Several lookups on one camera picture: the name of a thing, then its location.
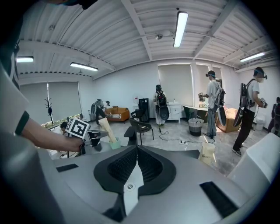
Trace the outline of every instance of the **cabinet drawer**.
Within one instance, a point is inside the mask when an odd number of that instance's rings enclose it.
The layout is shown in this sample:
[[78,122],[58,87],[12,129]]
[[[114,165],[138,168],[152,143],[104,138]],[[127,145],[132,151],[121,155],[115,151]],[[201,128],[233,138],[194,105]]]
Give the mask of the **cabinet drawer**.
[[180,113],[181,112],[181,107],[180,106],[174,106],[171,108],[172,113]]
[[172,119],[179,120],[179,115],[180,115],[179,113],[172,113],[172,114],[171,114],[171,118],[172,118]]

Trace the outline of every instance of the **gray basket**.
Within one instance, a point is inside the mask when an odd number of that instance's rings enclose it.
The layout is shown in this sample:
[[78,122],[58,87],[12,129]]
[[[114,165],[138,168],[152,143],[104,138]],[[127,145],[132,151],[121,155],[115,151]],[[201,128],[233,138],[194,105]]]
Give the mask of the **gray basket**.
[[204,121],[199,118],[191,118],[189,120],[189,132],[193,136],[200,136],[201,135],[201,129]]

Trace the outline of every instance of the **chair leg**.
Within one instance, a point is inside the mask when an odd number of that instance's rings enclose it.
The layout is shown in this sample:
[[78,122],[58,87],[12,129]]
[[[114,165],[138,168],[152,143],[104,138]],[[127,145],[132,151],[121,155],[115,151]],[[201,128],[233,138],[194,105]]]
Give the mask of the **chair leg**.
[[141,132],[140,132],[140,141],[141,141],[141,145],[143,145],[143,144],[142,144],[142,137],[141,137]]

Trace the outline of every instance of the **corrugated metal ceiling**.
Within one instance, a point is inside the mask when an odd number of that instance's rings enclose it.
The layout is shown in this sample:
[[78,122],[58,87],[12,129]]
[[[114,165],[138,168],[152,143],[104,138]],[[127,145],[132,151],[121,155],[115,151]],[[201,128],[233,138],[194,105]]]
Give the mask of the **corrugated metal ceiling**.
[[[70,48],[73,54],[65,56],[52,52],[48,47],[20,50],[20,56],[34,56],[33,63],[18,64],[18,71],[26,73],[69,73],[100,77],[114,70],[137,63],[150,61],[147,50],[153,60],[166,58],[192,58],[206,35],[217,23],[223,10],[229,4],[227,0],[130,0],[140,24],[146,34],[148,49],[145,47],[130,12],[121,0],[99,0],[87,10],[76,5],[67,7],[38,2],[24,16],[20,40],[46,42],[56,46]],[[173,48],[176,29],[177,10],[187,11],[189,19],[181,47]],[[256,18],[241,3],[234,7],[228,22],[223,25],[215,38],[205,45],[197,58],[223,60],[232,53],[265,36]],[[156,40],[163,30],[170,36]],[[260,50],[270,51],[269,43],[254,48],[251,53]],[[85,52],[83,59],[76,52]],[[240,54],[226,63],[240,65]],[[70,67],[71,62],[96,66],[99,71],[93,73]]]

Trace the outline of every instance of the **white marker cube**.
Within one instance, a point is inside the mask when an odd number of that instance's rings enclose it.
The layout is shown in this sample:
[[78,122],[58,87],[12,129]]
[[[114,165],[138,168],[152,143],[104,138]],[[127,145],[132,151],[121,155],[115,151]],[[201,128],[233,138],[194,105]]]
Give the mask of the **white marker cube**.
[[81,121],[77,118],[71,118],[65,130],[71,135],[84,139],[88,127],[89,127],[88,123]]

